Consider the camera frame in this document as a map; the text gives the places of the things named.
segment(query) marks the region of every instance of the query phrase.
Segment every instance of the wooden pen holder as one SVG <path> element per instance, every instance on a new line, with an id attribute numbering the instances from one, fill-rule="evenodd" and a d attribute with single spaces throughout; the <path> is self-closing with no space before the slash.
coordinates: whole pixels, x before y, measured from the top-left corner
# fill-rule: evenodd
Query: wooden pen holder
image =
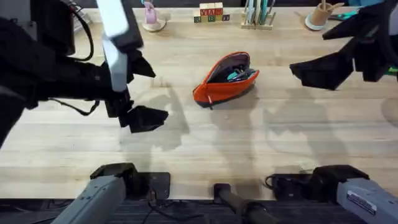
<path id="1" fill-rule="evenodd" d="M 333 10 L 329 10 L 332 6 L 332 4 L 326 3 L 326 10 L 324 10 L 323 4 L 320 3 L 314 12 L 305 18 L 305 25 L 311 30 L 322 30 L 333 12 Z"/>

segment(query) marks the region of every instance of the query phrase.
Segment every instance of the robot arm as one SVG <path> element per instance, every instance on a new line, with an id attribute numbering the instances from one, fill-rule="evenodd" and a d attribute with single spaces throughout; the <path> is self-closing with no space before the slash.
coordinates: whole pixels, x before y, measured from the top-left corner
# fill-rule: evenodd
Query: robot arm
<path id="1" fill-rule="evenodd" d="M 65 3 L 0 1 L 0 95 L 7 96 L 0 103 L 13 98 L 19 104 L 16 110 L 21 105 L 31 110 L 39 101 L 69 98 L 95 100 L 94 109 L 104 101 L 108 116 L 119 118 L 121 127 L 129 126 L 132 133 L 163 125 L 166 111 L 132 107 L 127 84 L 133 73 L 152 78 L 155 73 L 138 50 L 143 41 L 130 2 L 98 0 L 98 6 L 106 58 L 101 66 L 67 57 L 75 52 L 72 16 L 76 13 Z M 7 117 L 0 119 L 3 123 Z M 12 126 L 2 127 L 0 145 Z"/>
<path id="2" fill-rule="evenodd" d="M 338 52 L 290 65 L 303 86 L 336 90 L 355 70 L 366 82 L 378 82 L 398 66 L 397 0 L 361 8 L 357 15 L 323 35 L 325 40 L 352 37 Z"/>

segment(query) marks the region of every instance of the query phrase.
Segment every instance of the gray robot arm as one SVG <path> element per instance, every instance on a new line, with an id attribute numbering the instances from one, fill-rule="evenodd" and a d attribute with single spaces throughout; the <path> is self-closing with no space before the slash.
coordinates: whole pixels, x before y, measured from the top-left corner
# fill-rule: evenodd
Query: gray robot arm
<path id="1" fill-rule="evenodd" d="M 97 177 L 52 224 L 106 223 L 125 198 L 126 186 L 122 177 Z"/>

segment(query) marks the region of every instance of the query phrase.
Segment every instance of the black mount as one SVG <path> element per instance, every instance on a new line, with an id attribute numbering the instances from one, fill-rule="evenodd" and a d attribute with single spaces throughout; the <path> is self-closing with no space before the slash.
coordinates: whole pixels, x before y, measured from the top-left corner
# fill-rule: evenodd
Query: black mount
<path id="1" fill-rule="evenodd" d="M 101 166 L 90 175 L 90 179 L 106 175 L 124 179 L 127 199 L 147 199 L 148 195 L 156 193 L 156 199 L 165 200 L 170 195 L 170 173 L 168 172 L 138 172 L 132 163 L 119 163 Z"/>

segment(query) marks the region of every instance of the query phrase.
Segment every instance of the black cable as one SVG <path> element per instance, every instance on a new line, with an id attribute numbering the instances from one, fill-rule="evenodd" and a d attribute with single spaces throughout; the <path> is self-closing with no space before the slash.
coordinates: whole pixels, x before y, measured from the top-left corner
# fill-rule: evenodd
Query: black cable
<path id="1" fill-rule="evenodd" d="M 81 23 L 81 26 L 83 27 L 83 29 L 85 30 L 85 32 L 87 34 L 88 41 L 90 42 L 90 54 L 87 57 L 85 57 L 85 58 L 72 58 L 72 59 L 74 59 L 74 60 L 76 60 L 78 62 L 86 62 L 86 61 L 90 60 L 91 58 L 93 58 L 93 55 L 94 55 L 93 36 L 91 34 L 90 27 L 84 21 L 84 19 L 79 15 L 79 13 L 77 13 L 76 10 L 74 10 L 72 8 L 70 10 L 76 16 L 76 18 L 79 20 L 79 22 Z"/>
<path id="2" fill-rule="evenodd" d="M 48 221 L 51 221 L 51 220 L 54 220 L 54 219 L 56 219 L 56 217 L 46 218 L 46 219 L 43 219 L 43 220 L 40 220 L 40 221 L 33 222 L 31 224 L 39 224 L 39 223 L 48 222 Z"/>
<path id="3" fill-rule="evenodd" d="M 149 215 L 153 212 L 153 209 L 150 209 L 148 214 L 145 216 L 145 218 L 142 220 L 141 224 L 145 224 L 145 222 L 147 221 L 147 219 L 149 218 Z"/>
<path id="4" fill-rule="evenodd" d="M 265 179 L 264 179 L 264 181 L 263 181 L 263 186 L 265 186 L 265 187 L 267 187 L 268 189 L 270 189 L 270 190 L 273 190 L 274 189 L 274 187 L 272 186 L 272 184 L 268 184 L 268 180 L 269 179 L 272 179 L 272 178 L 274 178 L 274 175 L 270 175 L 270 176 L 268 176 L 268 177 L 266 177 Z"/>
<path id="5" fill-rule="evenodd" d="M 0 205 L 0 207 L 9 207 L 9 208 L 13 208 L 13 209 L 15 209 L 17 211 L 20 211 L 20 212 L 35 212 L 35 211 L 24 209 L 24 208 L 15 206 L 15 205 Z"/>
<path id="6" fill-rule="evenodd" d="M 163 215 L 163 216 L 166 217 L 166 218 L 169 218 L 169 219 L 174 220 L 174 221 L 177 221 L 177 222 L 187 222 L 187 221 L 192 220 L 192 219 L 194 219 L 194 218 L 201 218 L 201 217 L 203 217 L 203 218 L 205 219 L 206 223 L 210 223 L 208 217 L 207 217 L 205 214 L 189 215 L 189 216 L 186 216 L 186 217 L 175 217 L 175 216 L 173 216 L 173 215 L 169 215 L 169 214 L 167 214 L 167 213 L 165 213 L 165 212 L 160 211 L 160 210 L 157 209 L 156 207 L 153 207 L 153 206 L 150 204 L 150 202 L 148 202 L 148 206 L 149 206 L 151 209 L 153 209 L 153 211 L 155 211 L 155 212 L 157 212 L 157 213 Z"/>
<path id="7" fill-rule="evenodd" d="M 88 115 L 92 114 L 92 112 L 94 112 L 94 110 L 97 109 L 97 107 L 100 105 L 100 102 L 98 100 L 96 100 L 94 102 L 94 105 L 91 107 L 90 111 L 86 112 L 86 111 L 83 111 L 83 110 L 81 110 L 81 109 L 79 109 L 79 108 L 77 108 L 75 106 L 72 106 L 72 105 L 70 105 L 68 103 L 62 102 L 62 101 L 54 99 L 54 98 L 49 98 L 49 100 L 55 101 L 57 103 L 60 103 L 62 106 L 67 106 L 69 108 L 72 108 L 72 109 L 74 109 L 75 111 L 77 111 L 78 113 L 80 113 L 83 116 L 88 116 Z"/>

